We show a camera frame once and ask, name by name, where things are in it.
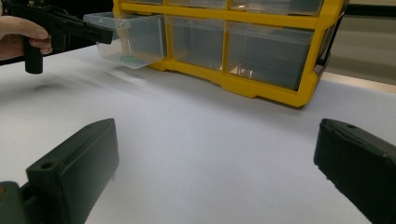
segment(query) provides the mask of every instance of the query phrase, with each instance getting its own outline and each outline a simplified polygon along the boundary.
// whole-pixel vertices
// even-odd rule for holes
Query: black plastic object
[[[53,49],[64,50],[69,45],[69,36],[78,36],[95,42],[110,44],[111,29],[87,23],[67,13],[66,10],[48,5],[44,0],[1,0],[3,13],[24,18],[44,27],[51,35]],[[43,72],[43,55],[32,47],[25,37],[25,70],[31,74]]]
[[[82,224],[119,165],[114,119],[85,126],[27,168],[28,183],[0,183],[0,224]]]
[[[350,4],[346,9],[348,16],[396,18],[396,6]]]
[[[323,119],[314,163],[372,223],[396,223],[396,146]]]

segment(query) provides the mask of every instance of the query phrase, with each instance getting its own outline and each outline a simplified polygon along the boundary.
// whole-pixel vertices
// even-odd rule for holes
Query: plastic drawer
[[[105,12],[85,15],[84,21],[113,30],[110,45],[97,43],[104,59],[136,69],[166,57],[163,15],[115,18],[113,12]]]
[[[225,8],[225,0],[169,0],[169,5],[183,7]]]
[[[173,58],[220,70],[224,21],[166,16],[166,23],[171,26]]]
[[[227,72],[297,90],[313,31],[228,22]]]
[[[323,0],[230,0],[230,8],[271,14],[316,15]]]

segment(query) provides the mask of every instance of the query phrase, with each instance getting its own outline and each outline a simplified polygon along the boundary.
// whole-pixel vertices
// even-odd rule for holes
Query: white table
[[[132,70],[89,47],[46,57],[44,74],[0,67],[0,177],[83,126],[114,118],[120,167],[87,223],[370,223],[313,163],[318,126],[338,119],[396,145],[396,94],[321,80],[301,109],[210,82]]]

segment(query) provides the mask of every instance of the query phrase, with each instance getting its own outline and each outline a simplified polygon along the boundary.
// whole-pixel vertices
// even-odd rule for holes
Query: finger
[[[40,49],[40,52],[42,54],[50,54],[52,52],[52,48],[44,48],[44,49]]]
[[[35,39],[46,39],[49,36],[43,27],[18,17],[0,17],[0,27],[2,27],[0,35],[25,35]]]
[[[29,40],[30,45],[36,48],[50,48],[51,47],[51,40],[49,38],[47,39],[30,39]]]

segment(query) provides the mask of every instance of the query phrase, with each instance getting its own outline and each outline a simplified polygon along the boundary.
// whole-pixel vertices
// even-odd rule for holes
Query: gun grip
[[[23,39],[23,47],[25,54],[25,71],[30,74],[43,73],[43,54],[41,54],[40,49],[30,45],[28,37]]]

